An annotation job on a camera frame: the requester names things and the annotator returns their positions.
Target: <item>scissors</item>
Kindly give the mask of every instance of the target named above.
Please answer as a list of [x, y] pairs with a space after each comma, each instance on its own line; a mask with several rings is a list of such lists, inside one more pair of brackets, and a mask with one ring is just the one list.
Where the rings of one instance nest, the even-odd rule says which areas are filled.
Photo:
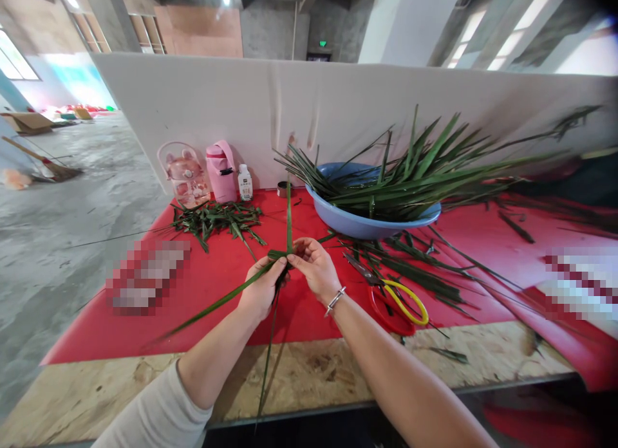
[[[369, 271], [365, 266], [363, 266], [361, 263], [356, 261], [350, 254], [345, 253], [344, 256], [348, 260], [348, 262], [350, 262], [350, 264], [354, 266], [354, 268], [356, 268], [356, 270], [365, 278], [365, 280], [369, 284], [370, 286], [369, 300], [373, 308], [373, 311], [375, 311], [378, 317], [382, 320], [382, 322], [389, 329], [391, 329], [395, 333], [398, 333], [399, 335], [411, 335], [410, 332], [412, 333], [414, 332], [414, 326], [412, 326], [412, 324], [416, 324], [418, 326], [425, 326], [429, 322], [429, 315], [427, 314], [427, 309], [425, 308], [425, 305], [423, 305], [423, 302], [408, 287], [398, 282], [390, 281], [388, 279], [378, 279], [378, 277], [373, 275], [371, 271]], [[374, 286], [378, 286], [378, 288], [384, 295], [384, 297], [378, 296], [378, 298], [382, 302], [384, 302], [384, 304], [394, 309], [394, 311], [397, 314], [399, 314], [401, 317], [403, 317], [406, 320], [406, 322], [408, 321], [411, 322], [412, 324], [410, 324], [410, 328], [408, 328], [407, 330], [399, 328], [398, 326], [395, 326], [391, 321], [388, 321], [384, 317], [384, 315], [378, 309], [377, 304], [375, 302], [376, 297], [373, 294]], [[404, 306], [404, 303], [402, 302], [403, 299], [400, 299], [399, 297], [400, 296], [399, 290], [403, 290], [405, 293], [407, 293], [410, 296], [410, 298], [412, 298], [412, 300], [414, 300], [414, 302], [418, 305], [418, 307], [420, 308], [420, 312], [421, 312], [420, 320], [413, 317], [412, 314], [406, 308], [406, 306]]]

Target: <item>broom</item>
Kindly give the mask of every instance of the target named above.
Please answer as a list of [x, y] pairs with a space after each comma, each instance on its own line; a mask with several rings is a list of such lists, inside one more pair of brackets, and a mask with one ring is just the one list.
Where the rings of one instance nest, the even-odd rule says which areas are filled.
[[83, 173], [83, 171], [78, 170], [78, 169], [67, 168], [67, 167], [63, 167], [63, 166], [60, 166], [60, 165], [56, 165], [56, 163], [53, 163], [48, 158], [45, 158], [45, 157], [43, 157], [41, 155], [38, 155], [38, 154], [34, 153], [30, 149], [25, 148], [23, 145], [18, 144], [17, 142], [9, 139], [6, 136], [2, 136], [2, 139], [7, 141], [9, 144], [14, 145], [15, 147], [17, 147], [22, 152], [27, 153], [31, 157], [34, 157], [37, 160], [40, 160], [43, 163], [43, 165], [45, 165], [47, 167], [47, 169], [50, 170], [53, 173], [53, 178], [52, 179], [54, 181], [56, 181], [56, 182], [66, 181], [67, 179], [74, 178], [78, 174]]

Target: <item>red table cover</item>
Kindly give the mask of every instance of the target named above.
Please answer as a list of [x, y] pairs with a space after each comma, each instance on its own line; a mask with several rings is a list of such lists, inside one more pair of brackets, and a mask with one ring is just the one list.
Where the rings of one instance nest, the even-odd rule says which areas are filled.
[[[327, 235], [326, 225], [319, 219], [313, 201], [303, 189], [294, 191], [293, 199], [302, 202], [292, 207], [294, 238], [313, 237], [319, 239]], [[286, 245], [286, 200], [278, 198], [274, 191], [258, 191], [253, 202], [261, 207], [264, 215], [262, 224], [254, 230], [268, 243], [260, 246], [252, 239], [248, 243], [256, 256], [264, 256], [271, 248], [284, 250]], [[529, 218], [522, 225], [535, 237], [537, 243], [528, 244], [510, 227], [501, 221], [495, 209], [487, 212], [484, 205], [462, 207], [443, 213], [437, 231], [466, 254], [477, 259], [495, 271], [513, 280], [530, 291], [530, 287], [540, 281], [550, 279], [553, 274], [546, 268], [543, 256], [552, 247], [588, 245], [616, 246], [616, 241], [595, 236], [569, 232], [558, 227], [574, 227], [569, 223], [549, 218], [533, 210], [526, 211]], [[110, 306], [111, 289], [103, 288], [83, 309], [66, 333], [58, 340], [44, 358], [42, 364], [56, 364], [95, 359], [113, 359], [159, 353], [178, 353], [187, 351], [208, 331], [217, 325], [238, 303], [238, 297], [202, 320], [164, 341], [155, 341], [163, 333], [173, 329], [195, 313], [204, 309], [225, 295], [244, 280], [247, 269], [253, 264], [247, 248], [239, 239], [232, 240], [228, 233], [215, 235], [209, 240], [210, 253], [206, 254], [194, 236], [173, 229], [165, 229], [173, 218], [172, 208], [168, 207], [153, 223], [151, 231], [143, 238], [144, 247], [148, 243], [161, 240], [186, 240], [191, 244], [191, 257], [182, 269], [176, 270], [169, 287], [164, 289], [158, 306], [150, 308], [145, 315], [121, 315]], [[413, 234], [423, 239], [435, 238], [425, 229], [416, 229]], [[338, 245], [336, 239], [324, 244], [325, 247]], [[469, 266], [455, 251], [437, 244], [438, 259], [457, 266]], [[342, 248], [329, 248], [340, 280], [348, 287], [348, 294], [373, 316], [368, 301], [368, 287], [356, 270], [343, 258]], [[574, 321], [584, 328], [586, 338], [565, 327], [564, 321], [549, 321], [538, 313], [530, 312], [532, 301], [529, 295], [517, 294], [490, 275], [479, 270], [471, 271], [485, 280], [482, 285], [462, 279], [459, 275], [429, 268], [415, 262], [417, 266], [439, 273], [461, 284], [462, 297], [472, 305], [464, 308], [479, 323], [522, 320], [537, 330], [546, 340], [557, 348], [578, 370], [590, 389], [614, 386], [610, 376], [617, 360], [618, 342], [600, 332], [584, 321]], [[429, 312], [431, 322], [437, 327], [463, 326], [477, 324], [460, 312], [439, 301], [414, 282], [403, 279], [421, 298]], [[295, 270], [291, 280], [281, 292], [277, 311], [277, 324], [274, 342], [297, 342], [332, 339], [340, 337], [332, 319], [324, 319], [324, 307], [319, 304], [308, 289], [302, 275]], [[260, 324], [249, 340], [249, 345], [267, 344], [270, 339], [269, 318]]]

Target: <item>hand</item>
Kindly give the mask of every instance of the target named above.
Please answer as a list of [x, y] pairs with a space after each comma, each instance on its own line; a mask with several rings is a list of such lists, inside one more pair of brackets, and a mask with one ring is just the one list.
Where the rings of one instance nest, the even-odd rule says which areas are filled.
[[315, 239], [294, 241], [294, 255], [288, 255], [290, 264], [307, 278], [309, 288], [324, 305], [341, 289], [337, 271], [330, 255]]
[[[258, 260], [257, 263], [247, 271], [247, 278], [245, 280], [248, 281], [251, 279], [271, 261], [272, 260], [268, 257]], [[283, 272], [286, 264], [285, 258], [279, 258], [268, 272], [264, 273], [262, 277], [244, 289], [240, 297], [240, 302], [238, 303], [238, 308], [242, 308], [256, 315], [260, 322], [264, 321], [266, 316], [268, 316], [270, 305], [275, 296], [275, 282]]]

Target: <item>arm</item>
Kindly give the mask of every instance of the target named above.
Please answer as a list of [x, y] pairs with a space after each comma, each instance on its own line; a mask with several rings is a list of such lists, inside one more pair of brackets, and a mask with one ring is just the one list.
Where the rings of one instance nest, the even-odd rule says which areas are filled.
[[[299, 239], [295, 247], [288, 261], [327, 305], [341, 288], [330, 255], [314, 239]], [[354, 300], [341, 297], [332, 315], [375, 400], [408, 445], [497, 447], [459, 398]]]
[[[248, 271], [247, 279], [267, 263], [267, 257], [259, 260]], [[285, 265], [285, 258], [281, 258], [246, 288], [238, 307], [142, 390], [94, 446], [195, 446], [232, 367], [253, 331], [268, 315], [275, 281]]]

